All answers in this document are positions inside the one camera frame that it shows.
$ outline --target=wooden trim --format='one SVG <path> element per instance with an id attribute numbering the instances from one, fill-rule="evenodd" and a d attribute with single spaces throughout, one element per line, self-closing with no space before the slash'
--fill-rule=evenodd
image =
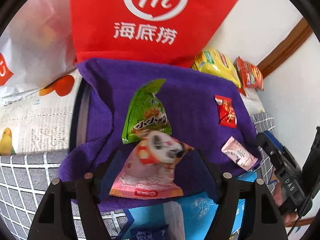
<path id="1" fill-rule="evenodd" d="M 300 219 L 297 222 L 296 227 L 302 227 L 302 226 L 306 226 L 306 225 L 310 225 L 313 220 L 315 219 L 315 217 L 311 217 L 311 218 L 306 218 L 306 219 Z M 294 222 L 292 222 L 291 224 L 287 225 L 286 228 L 291 228 L 293 226 Z"/>
<path id="2" fill-rule="evenodd" d="M 277 67 L 286 61 L 313 33 L 305 18 L 293 28 L 287 38 L 284 39 L 264 60 L 260 62 L 263 77 L 271 74 Z"/>

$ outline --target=translucent plastic bag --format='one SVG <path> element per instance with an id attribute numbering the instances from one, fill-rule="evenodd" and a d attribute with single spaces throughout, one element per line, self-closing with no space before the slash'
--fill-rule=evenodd
<path id="1" fill-rule="evenodd" d="M 69 0 L 28 0 L 0 37 L 0 105 L 74 68 Z"/>

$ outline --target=green snack bag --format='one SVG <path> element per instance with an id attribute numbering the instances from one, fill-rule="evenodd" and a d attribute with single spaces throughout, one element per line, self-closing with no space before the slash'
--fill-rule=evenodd
<path id="1" fill-rule="evenodd" d="M 123 144 L 140 141 L 137 134 L 146 129 L 172 133 L 163 104 L 156 97 L 164 82 L 164 78 L 151 80 L 135 92 L 123 127 Z"/>

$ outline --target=pink packet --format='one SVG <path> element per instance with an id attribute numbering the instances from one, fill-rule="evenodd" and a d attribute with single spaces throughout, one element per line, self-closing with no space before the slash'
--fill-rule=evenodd
<path id="1" fill-rule="evenodd" d="M 182 189 L 173 183 L 174 169 L 193 148 L 156 130 L 145 130 L 138 136 L 142 141 L 125 161 L 109 195 L 136 199 L 183 196 Z"/>
<path id="2" fill-rule="evenodd" d="M 222 147 L 221 151 L 227 155 L 235 164 L 248 171 L 257 162 L 257 158 L 249 153 L 236 139 L 232 136 Z"/>

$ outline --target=grey checkered fabric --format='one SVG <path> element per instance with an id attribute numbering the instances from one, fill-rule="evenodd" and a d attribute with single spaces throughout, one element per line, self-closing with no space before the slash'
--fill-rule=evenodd
<path id="1" fill-rule="evenodd" d="M 253 114 L 250 116 L 250 118 L 255 125 L 257 132 L 270 131 L 273 135 L 275 135 L 276 124 L 275 119 L 271 114 Z M 259 150 L 261 152 L 262 160 L 260 162 L 260 167 L 255 171 L 257 172 L 258 177 L 263 179 L 264 182 L 268 185 L 269 179 L 271 178 L 273 173 L 273 165 L 268 154 L 261 147 L 259 147 Z M 270 192 L 273 192 L 274 188 L 275 184 L 268 185 L 268 189 Z"/>
<path id="2" fill-rule="evenodd" d="M 38 205 L 67 151 L 0 157 L 0 216 L 14 237 L 26 240 Z M 79 240 L 84 240 L 78 206 L 72 213 Z M 123 210 L 102 213 L 111 238 L 115 238 L 128 219 Z"/>

